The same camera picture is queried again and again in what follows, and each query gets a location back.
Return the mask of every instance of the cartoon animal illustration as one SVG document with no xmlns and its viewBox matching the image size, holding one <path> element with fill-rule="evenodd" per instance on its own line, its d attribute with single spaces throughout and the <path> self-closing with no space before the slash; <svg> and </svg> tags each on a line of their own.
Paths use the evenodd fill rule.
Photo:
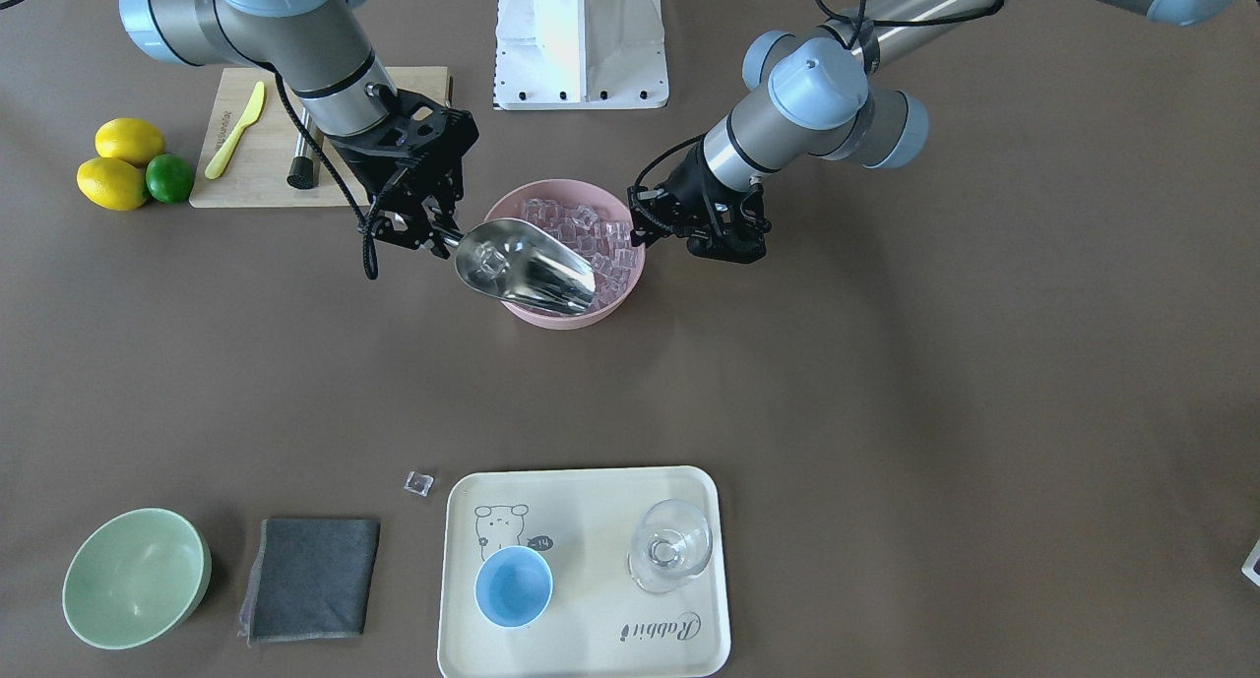
<svg viewBox="0 0 1260 678">
<path fill-rule="evenodd" d="M 479 505 L 476 513 L 476 542 L 481 544 L 481 560 L 490 557 L 500 548 L 520 544 L 525 532 L 525 514 L 529 507 L 517 505 Z"/>
</svg>

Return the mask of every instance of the citrus fruit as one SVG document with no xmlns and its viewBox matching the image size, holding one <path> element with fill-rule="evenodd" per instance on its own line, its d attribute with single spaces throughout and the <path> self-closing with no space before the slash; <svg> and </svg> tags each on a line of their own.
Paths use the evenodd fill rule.
<svg viewBox="0 0 1260 678">
<path fill-rule="evenodd" d="M 181 203 L 193 193 L 193 166 L 175 156 L 161 154 L 145 166 L 145 185 L 163 203 Z"/>
<path fill-rule="evenodd" d="M 96 152 L 101 156 L 122 159 L 132 166 L 144 166 L 149 159 L 166 149 L 161 130 L 144 118 L 110 118 L 96 131 Z"/>
<path fill-rule="evenodd" d="M 87 159 L 74 180 L 83 195 L 110 210 L 135 210 L 149 199 L 144 174 L 112 156 Z"/>
</svg>

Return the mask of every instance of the metal ice scoop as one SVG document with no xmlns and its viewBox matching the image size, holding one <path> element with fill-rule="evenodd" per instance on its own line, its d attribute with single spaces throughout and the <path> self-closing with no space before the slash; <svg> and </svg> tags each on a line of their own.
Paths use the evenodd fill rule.
<svg viewBox="0 0 1260 678">
<path fill-rule="evenodd" d="M 582 314 L 595 301 L 591 263 L 515 218 L 467 231 L 455 248 L 455 271 L 484 295 L 557 314 Z"/>
</svg>

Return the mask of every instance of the yellow knife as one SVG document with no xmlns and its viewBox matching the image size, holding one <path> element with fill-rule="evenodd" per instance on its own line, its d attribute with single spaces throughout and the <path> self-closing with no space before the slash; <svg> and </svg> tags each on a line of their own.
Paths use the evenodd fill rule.
<svg viewBox="0 0 1260 678">
<path fill-rule="evenodd" d="M 232 161 L 232 154 L 236 150 L 237 142 L 241 140 L 241 135 L 244 134 L 248 126 L 258 121 L 258 116 L 262 113 L 263 98 L 267 96 L 267 86 L 265 82 L 258 81 L 253 86 L 253 95 L 249 96 L 249 102 L 244 106 L 244 112 L 241 113 L 241 118 L 237 121 L 237 126 L 232 129 L 232 134 L 223 142 L 223 146 L 214 152 L 214 159 L 205 165 L 207 179 L 218 179 L 223 175 L 223 170 L 228 168 L 228 161 Z"/>
</svg>

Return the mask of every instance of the green bowl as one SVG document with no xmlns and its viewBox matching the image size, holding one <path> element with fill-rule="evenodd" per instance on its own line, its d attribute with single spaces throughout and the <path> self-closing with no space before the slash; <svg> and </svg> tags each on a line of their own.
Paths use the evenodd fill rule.
<svg viewBox="0 0 1260 678">
<path fill-rule="evenodd" d="M 210 581 L 210 551 L 185 518 L 140 508 L 101 526 L 62 586 L 71 630 L 98 649 L 152 641 L 193 614 Z"/>
</svg>

